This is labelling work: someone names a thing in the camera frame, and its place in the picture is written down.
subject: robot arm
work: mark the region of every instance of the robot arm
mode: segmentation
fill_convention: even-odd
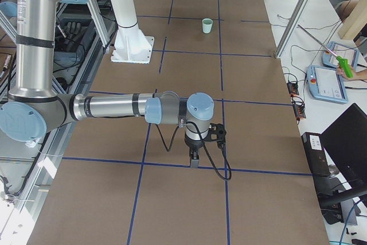
[[[148,123],[186,128],[185,142],[190,149],[192,167],[198,166],[199,148],[204,147],[208,154],[205,142],[216,141],[224,152],[225,130],[222,125],[210,124],[214,103],[207,94],[196,93],[187,100],[173,92],[114,96],[56,94],[52,90],[52,67],[59,1],[18,0],[16,84],[9,91],[9,102],[0,108],[2,131],[17,141],[29,141],[85,118],[144,116]],[[134,23],[133,2],[126,0],[126,3],[134,10],[135,16],[129,17]],[[123,29],[123,36],[134,37],[136,29],[139,30],[137,23],[123,27],[121,23],[126,17],[116,18],[120,18],[118,25]]]

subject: black monitor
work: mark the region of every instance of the black monitor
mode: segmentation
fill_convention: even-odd
[[[367,115],[355,103],[321,134],[321,142],[352,189],[367,185]],[[367,207],[367,195],[360,198]]]

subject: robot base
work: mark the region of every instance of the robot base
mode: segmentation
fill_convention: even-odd
[[[112,53],[111,61],[114,63],[141,63],[148,64],[150,62],[151,54],[153,51],[154,37],[145,37],[146,41],[150,44],[150,49],[143,49],[137,54],[132,54],[129,51],[128,40],[127,47],[118,47],[115,44],[115,50]]]

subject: small cup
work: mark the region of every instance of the small cup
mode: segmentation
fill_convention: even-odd
[[[202,32],[205,34],[209,34],[210,31],[212,30],[212,26],[213,26],[213,20],[211,20],[210,18],[204,18],[202,20]]]

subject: sticker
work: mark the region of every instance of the sticker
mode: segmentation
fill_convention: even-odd
[[[310,144],[312,149],[322,150],[319,136],[310,135]]]
[[[18,0],[18,24],[26,24],[27,1]]]

